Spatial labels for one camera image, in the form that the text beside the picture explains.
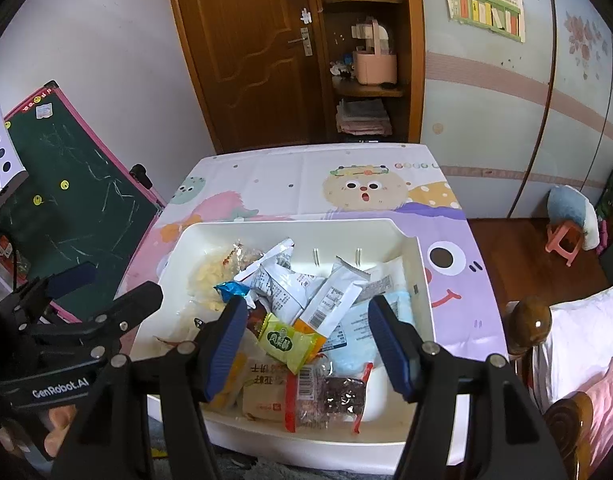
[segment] wooden door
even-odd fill
[[[176,3],[187,62],[197,72],[218,151],[323,140],[314,35],[301,21],[307,0]],[[299,41],[302,27],[309,28],[313,56],[305,55]]]

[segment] wooden door frame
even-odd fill
[[[216,128],[213,124],[213,120],[211,119],[211,114],[208,111],[208,105],[206,104],[202,85],[200,84],[200,77],[198,76],[198,69],[195,66],[193,56],[190,52],[189,40],[187,38],[186,29],[184,28],[182,11],[180,10],[180,3],[178,0],[171,0],[171,10],[173,10],[173,19],[175,20],[175,27],[178,29],[178,37],[180,38],[180,44],[182,45],[182,52],[184,54],[184,60],[187,64],[187,71],[189,72],[190,81],[193,85],[193,89],[195,90],[195,95],[200,104],[200,108],[202,109],[202,115],[204,116],[206,129],[208,129],[211,142],[213,142],[213,148],[219,155],[220,153],[224,153],[224,148],[222,148],[222,143],[218,139]]]
[[[419,143],[423,133],[424,78],[426,70],[426,39],[423,0],[408,0],[411,22],[411,102],[409,111],[409,142]]]
[[[224,153],[224,148],[216,133],[215,125],[211,118],[198,70],[190,51],[189,40],[182,20],[179,0],[170,0],[173,19],[178,31],[184,60],[187,64],[190,80],[195,90],[196,97],[204,115],[204,121],[208,134],[213,142],[216,153]],[[333,88],[329,77],[329,63],[327,60],[327,33],[325,31],[325,21],[322,17],[322,0],[307,0],[311,11],[312,34],[315,43],[315,53],[319,67],[320,88],[322,96],[322,107],[325,116],[325,128],[328,132],[335,129],[335,115],[330,112],[333,107]],[[424,5],[423,0],[408,0],[409,19],[411,22],[411,95],[410,95],[410,117],[409,117],[409,142],[420,142],[422,135],[423,107],[424,107],[424,71],[425,71],[425,38],[424,38]]]
[[[307,0],[307,4],[309,6],[309,9],[311,10],[311,17],[313,23],[312,34],[315,40],[315,53],[317,54],[317,64],[319,67],[319,79],[322,94],[323,112],[325,116],[325,128],[327,128],[327,131],[330,131],[330,125],[327,122],[330,122],[330,119],[328,119],[328,114],[326,113],[326,110],[327,105],[330,105],[333,100],[333,94],[331,93],[330,85],[327,86],[323,83],[325,81],[325,79],[323,79],[323,73],[329,73],[329,65],[326,59],[326,51],[323,48],[325,32],[324,22],[320,16],[320,13],[322,12],[322,2],[320,0]],[[171,0],[171,10],[173,10],[173,19],[175,20],[175,27],[177,28],[178,36],[180,37],[180,44],[182,45],[184,60],[186,61],[190,80],[193,84],[193,89],[195,90],[195,94],[200,104],[200,108],[202,109],[202,114],[204,115],[208,134],[211,137],[216,153],[224,153],[224,148],[219,141],[215,125],[213,123],[213,120],[211,119],[211,113],[208,109],[208,105],[206,104],[204,91],[202,89],[202,83],[200,82],[200,76],[198,75],[198,69],[195,65],[193,56],[190,51],[189,40],[187,38],[186,29],[182,20],[182,11],[180,10],[179,0]]]

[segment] door handle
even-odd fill
[[[295,40],[288,40],[286,44],[294,44],[294,43],[302,43],[304,46],[304,55],[306,57],[313,56],[313,49],[311,48],[311,38],[309,38],[309,29],[307,27],[302,27],[300,29],[301,38],[296,38]]]

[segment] pink blanket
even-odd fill
[[[613,446],[613,359],[605,376],[587,390],[593,403],[591,470],[600,465]]]

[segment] light blue package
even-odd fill
[[[384,294],[397,319],[412,324],[411,296],[405,290]],[[360,373],[367,362],[376,364],[378,347],[369,328],[369,301],[354,304],[335,327],[322,352],[333,362],[336,375],[352,376]]]

